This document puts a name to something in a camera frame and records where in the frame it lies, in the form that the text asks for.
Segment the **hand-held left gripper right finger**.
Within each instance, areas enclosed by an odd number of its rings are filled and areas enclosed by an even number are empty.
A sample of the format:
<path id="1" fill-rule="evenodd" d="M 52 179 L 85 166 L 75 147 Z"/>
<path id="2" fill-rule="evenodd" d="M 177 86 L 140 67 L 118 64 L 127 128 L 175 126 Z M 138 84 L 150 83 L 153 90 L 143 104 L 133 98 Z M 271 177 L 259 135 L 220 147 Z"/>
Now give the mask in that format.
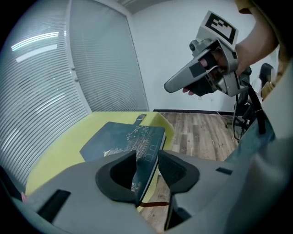
<path id="1" fill-rule="evenodd" d="M 244 234 L 251 229 L 250 158 L 229 163 L 161 150 L 158 163 L 170 189 L 168 234 Z"/>

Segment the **person's grey jeans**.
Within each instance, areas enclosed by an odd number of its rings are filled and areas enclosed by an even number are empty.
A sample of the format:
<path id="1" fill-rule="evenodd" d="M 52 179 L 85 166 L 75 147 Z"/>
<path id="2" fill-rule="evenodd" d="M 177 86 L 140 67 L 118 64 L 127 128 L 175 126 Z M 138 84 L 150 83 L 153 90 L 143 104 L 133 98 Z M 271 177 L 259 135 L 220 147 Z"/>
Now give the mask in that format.
<path id="1" fill-rule="evenodd" d="M 276 136 L 266 115 L 265 129 L 264 134 L 259 134 L 258 122 L 255 120 L 240 139 L 236 149 L 225 159 L 225 162 L 237 164 L 249 160 L 262 147 L 273 142 Z"/>

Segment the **window blind with knobs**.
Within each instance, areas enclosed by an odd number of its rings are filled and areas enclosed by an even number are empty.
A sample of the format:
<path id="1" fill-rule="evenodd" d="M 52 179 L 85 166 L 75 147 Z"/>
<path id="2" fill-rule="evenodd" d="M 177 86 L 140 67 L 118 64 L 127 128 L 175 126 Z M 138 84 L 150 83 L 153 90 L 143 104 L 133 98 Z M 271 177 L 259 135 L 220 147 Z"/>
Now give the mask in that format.
<path id="1" fill-rule="evenodd" d="M 148 111 L 124 14 L 95 0 L 72 0 L 70 44 L 77 78 L 92 111 Z"/>

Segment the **person's right hand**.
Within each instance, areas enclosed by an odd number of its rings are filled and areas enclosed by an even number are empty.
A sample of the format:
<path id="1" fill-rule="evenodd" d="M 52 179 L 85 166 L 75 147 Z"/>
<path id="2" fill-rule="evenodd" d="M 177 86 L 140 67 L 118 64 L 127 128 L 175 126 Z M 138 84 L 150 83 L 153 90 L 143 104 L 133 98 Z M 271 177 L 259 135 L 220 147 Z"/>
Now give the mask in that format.
<path id="1" fill-rule="evenodd" d="M 220 49 L 217 49 L 213 52 L 208 52 L 199 60 L 199 63 L 204 68 L 204 71 L 208 71 L 216 65 L 217 67 L 212 69 L 206 76 L 204 76 L 200 80 L 182 89 L 183 93 L 188 93 L 188 95 L 190 96 L 203 96 L 205 94 L 215 92 L 215 90 L 213 90 L 212 88 L 213 82 L 207 80 L 206 77 L 211 78 L 212 81 L 216 81 L 219 78 L 222 70 L 225 70 L 227 68 L 227 62 L 224 58 L 222 50 Z"/>

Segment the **green tablecloth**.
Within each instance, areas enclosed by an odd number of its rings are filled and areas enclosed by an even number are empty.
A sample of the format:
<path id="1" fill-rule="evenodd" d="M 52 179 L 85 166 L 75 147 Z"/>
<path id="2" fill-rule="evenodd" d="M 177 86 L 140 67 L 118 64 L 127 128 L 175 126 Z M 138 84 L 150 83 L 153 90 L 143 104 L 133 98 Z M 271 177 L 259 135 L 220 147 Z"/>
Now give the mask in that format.
<path id="1" fill-rule="evenodd" d="M 84 162 L 79 153 L 80 149 L 104 124 L 107 122 L 133 124 L 141 114 L 146 114 L 141 125 L 165 128 L 166 141 L 163 149 L 171 149 L 174 127 L 158 112 L 93 112 L 58 137 L 34 164 L 27 179 L 25 190 L 27 198 L 41 185 L 64 169 Z M 142 202 L 149 202 L 154 194 L 157 175 L 158 168 L 156 168 L 154 178 Z"/>

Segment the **black baseboard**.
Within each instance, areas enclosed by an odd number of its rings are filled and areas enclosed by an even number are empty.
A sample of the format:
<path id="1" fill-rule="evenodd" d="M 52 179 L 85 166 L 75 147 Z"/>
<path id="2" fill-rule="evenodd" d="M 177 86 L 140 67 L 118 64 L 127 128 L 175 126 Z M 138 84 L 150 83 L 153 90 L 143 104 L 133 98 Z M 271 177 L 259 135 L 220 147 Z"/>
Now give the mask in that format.
<path id="1" fill-rule="evenodd" d="M 225 116 L 232 116 L 234 112 L 223 111 L 209 111 L 209 110 L 181 110 L 181 109 L 154 109 L 154 112 L 161 113 L 197 113 L 197 114 L 219 114 Z"/>

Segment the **wide window blind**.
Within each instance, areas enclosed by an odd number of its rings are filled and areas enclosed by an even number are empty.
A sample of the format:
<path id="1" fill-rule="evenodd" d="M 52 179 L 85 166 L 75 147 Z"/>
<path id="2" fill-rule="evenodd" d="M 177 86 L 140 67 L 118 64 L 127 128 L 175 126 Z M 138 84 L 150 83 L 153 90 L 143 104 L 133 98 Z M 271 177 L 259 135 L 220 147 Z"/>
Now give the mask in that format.
<path id="1" fill-rule="evenodd" d="M 69 0 L 40 0 L 0 51 L 0 166 L 20 191 L 44 151 L 87 115 L 68 60 Z"/>

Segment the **person's right forearm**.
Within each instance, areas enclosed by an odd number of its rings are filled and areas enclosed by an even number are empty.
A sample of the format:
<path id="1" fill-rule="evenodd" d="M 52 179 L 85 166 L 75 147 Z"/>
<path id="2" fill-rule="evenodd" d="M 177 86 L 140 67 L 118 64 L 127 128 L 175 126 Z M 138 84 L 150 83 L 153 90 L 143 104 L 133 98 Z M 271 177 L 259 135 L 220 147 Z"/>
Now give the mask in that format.
<path id="1" fill-rule="evenodd" d="M 278 46 L 277 37 L 268 20 L 255 7 L 249 8 L 255 18 L 250 34 L 236 45 L 239 59 L 236 73 L 240 75 L 247 67 L 271 54 Z"/>

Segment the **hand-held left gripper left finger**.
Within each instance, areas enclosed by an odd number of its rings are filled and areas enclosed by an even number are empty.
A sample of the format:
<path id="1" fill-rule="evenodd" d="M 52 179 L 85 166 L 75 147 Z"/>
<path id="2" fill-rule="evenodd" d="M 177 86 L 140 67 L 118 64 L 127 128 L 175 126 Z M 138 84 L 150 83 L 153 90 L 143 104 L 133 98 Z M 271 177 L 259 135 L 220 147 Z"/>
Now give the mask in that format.
<path id="1" fill-rule="evenodd" d="M 15 206 L 44 234 L 156 234 L 136 209 L 136 152 L 63 170 Z"/>

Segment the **person's mustard shirt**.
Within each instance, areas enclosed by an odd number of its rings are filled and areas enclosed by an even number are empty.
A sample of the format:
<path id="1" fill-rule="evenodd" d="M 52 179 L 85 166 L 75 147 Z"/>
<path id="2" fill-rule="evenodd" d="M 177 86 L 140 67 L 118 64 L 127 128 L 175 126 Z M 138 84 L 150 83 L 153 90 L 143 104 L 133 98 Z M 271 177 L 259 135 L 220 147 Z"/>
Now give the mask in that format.
<path id="1" fill-rule="evenodd" d="M 287 17 L 287 8 L 276 4 L 273 0 L 235 0 L 235 3 L 241 14 L 250 14 L 250 9 L 253 7 L 258 9 L 271 25 L 280 45 L 276 80 L 271 83 L 266 82 L 261 91 L 262 97 L 265 99 L 281 80 L 290 60 L 289 48 L 285 45 L 285 33 L 287 32 L 287 29 L 285 29 L 285 18 Z"/>

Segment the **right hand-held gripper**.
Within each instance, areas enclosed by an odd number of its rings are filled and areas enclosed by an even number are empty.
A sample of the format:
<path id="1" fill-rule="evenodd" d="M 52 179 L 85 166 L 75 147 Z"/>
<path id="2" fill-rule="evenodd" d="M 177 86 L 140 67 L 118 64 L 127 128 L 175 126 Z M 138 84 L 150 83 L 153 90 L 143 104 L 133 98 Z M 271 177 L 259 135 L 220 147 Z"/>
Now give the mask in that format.
<path id="1" fill-rule="evenodd" d="M 206 76 L 217 65 L 207 71 L 199 60 L 208 52 L 220 49 L 227 62 L 227 68 L 222 70 L 216 81 L 207 77 L 206 79 L 213 82 L 213 90 L 221 91 L 230 97 L 237 95 L 240 92 L 239 79 L 236 75 L 238 56 L 235 50 L 238 32 L 238 29 L 228 21 L 216 13 L 208 11 L 195 40 L 189 44 L 194 59 L 166 81 L 165 90 L 168 93 L 174 93 Z"/>

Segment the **black office chair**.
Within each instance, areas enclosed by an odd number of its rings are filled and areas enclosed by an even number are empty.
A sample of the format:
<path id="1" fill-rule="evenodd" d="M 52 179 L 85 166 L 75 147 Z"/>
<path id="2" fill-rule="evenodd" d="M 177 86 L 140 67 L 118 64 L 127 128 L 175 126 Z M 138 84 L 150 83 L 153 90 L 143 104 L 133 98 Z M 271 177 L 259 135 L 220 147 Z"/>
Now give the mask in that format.
<path id="1" fill-rule="evenodd" d="M 236 95 L 236 103 L 234 105 L 234 114 L 232 120 L 234 138 L 239 142 L 244 133 L 250 126 L 250 121 L 254 120 L 254 109 L 252 102 L 249 100 L 249 94 L 244 91 Z M 235 133 L 235 127 L 240 127 L 239 136 Z"/>

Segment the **dark blue notebook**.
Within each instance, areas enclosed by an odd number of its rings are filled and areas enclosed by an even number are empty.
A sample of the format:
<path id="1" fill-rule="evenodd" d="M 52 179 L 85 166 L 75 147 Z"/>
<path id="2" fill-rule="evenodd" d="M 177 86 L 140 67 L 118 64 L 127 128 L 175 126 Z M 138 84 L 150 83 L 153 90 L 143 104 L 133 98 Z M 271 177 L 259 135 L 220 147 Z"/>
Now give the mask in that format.
<path id="1" fill-rule="evenodd" d="M 81 148 L 85 161 L 127 151 L 136 151 L 136 173 L 131 190 L 141 203 L 150 186 L 158 163 L 158 152 L 164 147 L 164 127 L 144 126 L 140 123 L 146 115 L 141 114 L 133 124 L 107 122 Z"/>

